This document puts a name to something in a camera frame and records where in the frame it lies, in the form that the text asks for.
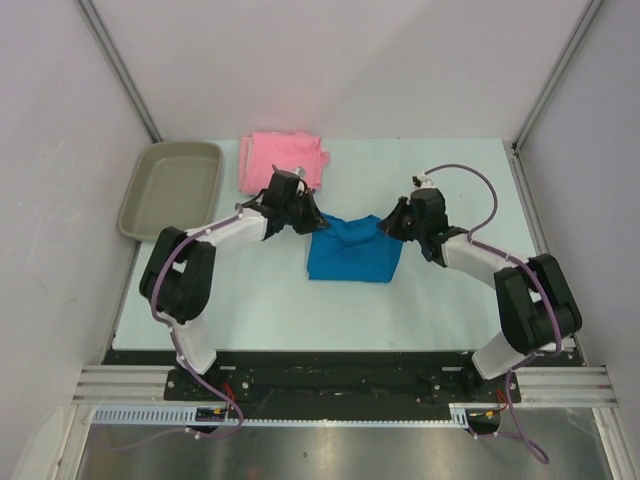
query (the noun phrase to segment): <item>white table surface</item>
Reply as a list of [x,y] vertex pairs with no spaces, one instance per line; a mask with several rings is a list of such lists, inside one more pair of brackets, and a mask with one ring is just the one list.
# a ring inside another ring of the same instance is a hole
[[[235,141],[224,152],[224,178],[215,218],[233,213],[246,196],[237,191]],[[473,166],[494,183],[495,220],[478,238],[533,255],[524,213],[502,142],[498,139],[325,140],[331,163],[321,211],[344,219],[384,218],[412,189],[411,176],[442,163]],[[491,209],[475,176],[446,170],[432,177],[447,201],[452,225],[471,228]],[[216,258],[207,325],[215,348],[238,350],[466,350],[499,330],[495,293],[465,274],[427,263],[417,243],[405,244],[389,284],[309,281],[310,236],[289,227],[265,242]],[[141,245],[113,341],[119,350],[170,350],[166,327],[156,324],[138,284],[153,244]]]

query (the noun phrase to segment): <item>metal frame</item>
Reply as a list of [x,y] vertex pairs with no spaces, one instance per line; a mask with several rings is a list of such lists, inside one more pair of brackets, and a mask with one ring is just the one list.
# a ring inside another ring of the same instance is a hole
[[93,37],[102,50],[107,63],[113,70],[113,73],[116,76],[116,80],[122,87],[122,90],[127,95],[127,98],[131,102],[133,106],[133,110],[138,116],[138,119],[144,126],[149,138],[153,143],[158,143],[162,141],[162,136],[158,128],[156,127],[151,114],[149,113],[149,109],[145,104],[140,92],[138,91],[138,87],[136,86],[127,66],[118,52],[113,40],[111,39],[111,35],[105,27],[96,6],[93,4],[93,0],[74,0],[78,9],[80,10],[80,15],[87,23],[89,30],[93,34]]
[[606,1],[607,0],[590,0],[582,11],[580,20],[578,20],[577,25],[571,32],[560,57],[551,69],[551,74],[543,85],[542,91],[534,102],[533,108],[529,111],[522,128],[520,128],[520,131],[513,142],[516,150],[521,150],[523,145],[526,143],[531,130],[535,127],[536,122],[540,118],[540,115],[549,102],[549,99],[553,95],[556,87],[560,84],[560,81],[564,77],[571,61],[582,46],[589,31],[591,31],[591,27]]
[[[196,406],[223,407],[223,402],[167,402],[163,399],[169,366],[86,366],[80,376],[74,420],[56,478],[77,475],[89,428],[96,424],[189,425]],[[637,468],[620,421],[620,412],[604,367],[525,367],[518,370],[522,403],[516,408],[592,408],[611,471],[616,479],[637,477]],[[247,428],[408,427],[466,428],[464,409],[487,404],[450,404],[451,421],[436,422],[296,422],[253,420]]]
[[[98,46],[105,55],[118,83],[131,101],[136,115],[142,122],[152,142],[162,141],[153,118],[142,99],[122,57],[100,18],[92,0],[74,0],[85,19]],[[538,253],[549,250],[542,223],[536,210],[531,191],[522,170],[520,149],[525,144],[557,85],[575,57],[587,33],[602,9],[605,0],[590,0],[577,26],[570,35],[558,61],[545,82],[540,95],[529,112],[516,139],[508,151],[509,162],[517,185],[527,224]],[[87,366],[80,378],[73,400],[73,421],[69,428],[66,445],[59,462],[56,478],[75,479],[84,445],[94,413],[102,408],[121,409],[146,408],[163,411],[190,408],[197,405],[186,402],[166,402],[163,399],[164,385],[170,367],[101,367]],[[606,370],[599,368],[523,368],[518,371],[522,403],[518,408],[592,408],[600,430],[611,471],[616,479],[638,478],[638,466],[632,453],[628,434],[621,420],[618,404],[611,388]],[[209,406],[221,406],[221,402],[209,402]],[[463,404],[452,404],[452,412],[464,408]],[[282,423],[294,426],[295,422]]]

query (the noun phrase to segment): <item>blue cloth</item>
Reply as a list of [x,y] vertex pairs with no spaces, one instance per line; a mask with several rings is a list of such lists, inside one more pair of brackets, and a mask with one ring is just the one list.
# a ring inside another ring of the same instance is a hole
[[376,216],[347,222],[323,214],[331,228],[313,232],[307,261],[310,280],[388,283],[402,242],[384,234]]

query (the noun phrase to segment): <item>white wall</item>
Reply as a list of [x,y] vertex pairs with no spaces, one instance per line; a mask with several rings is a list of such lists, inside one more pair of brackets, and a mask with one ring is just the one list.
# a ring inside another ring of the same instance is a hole
[[97,0],[169,138],[512,140],[587,0]]
[[0,15],[0,476],[68,404],[133,242],[116,217],[148,139],[70,0]]
[[605,5],[524,148],[525,172],[640,445],[640,3]]

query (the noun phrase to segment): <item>red wire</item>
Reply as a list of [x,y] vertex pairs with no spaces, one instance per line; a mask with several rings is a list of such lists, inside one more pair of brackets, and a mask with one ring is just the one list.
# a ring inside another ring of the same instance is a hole
[[227,395],[229,395],[229,397],[231,397],[231,400],[233,400],[235,402],[236,401],[236,395],[235,395],[235,393],[233,393],[233,390],[231,390],[231,385],[229,385],[228,383],[223,383],[222,384],[222,388],[225,389],[225,391],[227,392]]
[[507,408],[509,408],[507,397],[504,393],[502,393],[502,390],[500,390],[499,388],[496,388],[496,394],[498,395],[498,402],[504,404],[503,407],[500,407],[500,411],[504,412]]

